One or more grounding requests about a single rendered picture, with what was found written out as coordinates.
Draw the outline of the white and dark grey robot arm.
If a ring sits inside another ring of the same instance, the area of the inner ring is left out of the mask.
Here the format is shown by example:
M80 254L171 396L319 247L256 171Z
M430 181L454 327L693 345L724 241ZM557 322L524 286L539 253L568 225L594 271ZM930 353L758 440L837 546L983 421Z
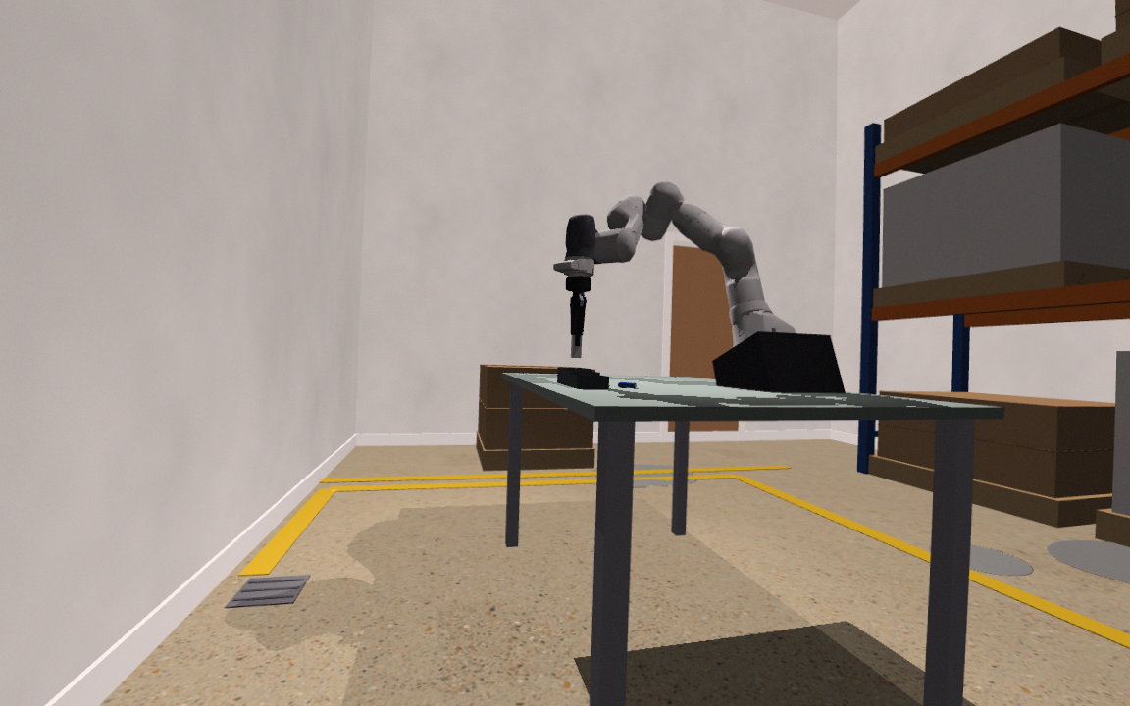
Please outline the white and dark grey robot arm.
M566 229L568 253L564 261L553 263L553 270L568 277L592 277L593 264L631 261L640 236L650 241L660 239L673 220L673 227L686 238L702 251L716 255L722 264L734 328L734 347L758 331L796 333L794 326L773 316L763 296L756 255L747 232L740 227L725 227L699 207L683 202L685 197L676 184L659 180L650 190L646 204L637 195L624 197L616 202L608 213L607 230L597 230L591 215L573 216ZM627 223L631 229L616 229L624 228Z

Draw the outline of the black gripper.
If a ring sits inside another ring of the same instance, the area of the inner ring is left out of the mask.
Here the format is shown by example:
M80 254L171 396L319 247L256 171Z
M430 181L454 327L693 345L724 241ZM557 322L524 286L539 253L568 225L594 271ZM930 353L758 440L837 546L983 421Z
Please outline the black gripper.
M585 293L591 291L590 277L566 278L566 290L573 293L570 299L571 310L571 358L582 358L582 335L585 321ZM583 299L584 298L584 299Z

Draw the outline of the grey rack of three bins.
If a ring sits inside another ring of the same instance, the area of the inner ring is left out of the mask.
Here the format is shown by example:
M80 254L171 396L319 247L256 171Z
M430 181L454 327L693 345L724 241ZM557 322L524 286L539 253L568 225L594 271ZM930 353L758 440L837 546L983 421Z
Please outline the grey rack of three bins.
M591 368L559 368L557 381L568 387L609 389L609 377L601 376Z

